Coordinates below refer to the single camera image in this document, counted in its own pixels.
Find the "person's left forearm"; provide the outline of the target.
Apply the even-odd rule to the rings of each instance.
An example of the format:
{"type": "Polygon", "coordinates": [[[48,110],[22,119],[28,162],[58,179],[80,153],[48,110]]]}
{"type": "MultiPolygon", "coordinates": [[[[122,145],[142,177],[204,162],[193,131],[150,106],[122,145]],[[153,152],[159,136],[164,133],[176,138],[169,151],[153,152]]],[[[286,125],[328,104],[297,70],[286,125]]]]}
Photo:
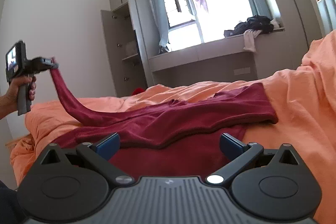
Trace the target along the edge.
{"type": "Polygon", "coordinates": [[[18,110],[17,97],[4,95],[0,99],[0,119],[18,110]]]}

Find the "person's left hand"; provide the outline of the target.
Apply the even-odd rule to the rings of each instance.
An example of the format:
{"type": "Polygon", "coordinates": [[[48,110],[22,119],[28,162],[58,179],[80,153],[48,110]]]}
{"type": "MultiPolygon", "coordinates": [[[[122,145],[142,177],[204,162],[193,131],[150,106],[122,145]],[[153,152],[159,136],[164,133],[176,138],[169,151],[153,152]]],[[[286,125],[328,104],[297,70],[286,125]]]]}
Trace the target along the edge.
{"type": "Polygon", "coordinates": [[[26,84],[29,85],[29,99],[33,101],[35,99],[35,92],[36,92],[36,80],[37,78],[35,76],[21,76],[14,78],[11,81],[11,84],[6,92],[6,99],[9,101],[9,105],[12,109],[17,110],[17,98],[18,98],[18,92],[19,88],[21,86],[25,86],[26,84]]]}

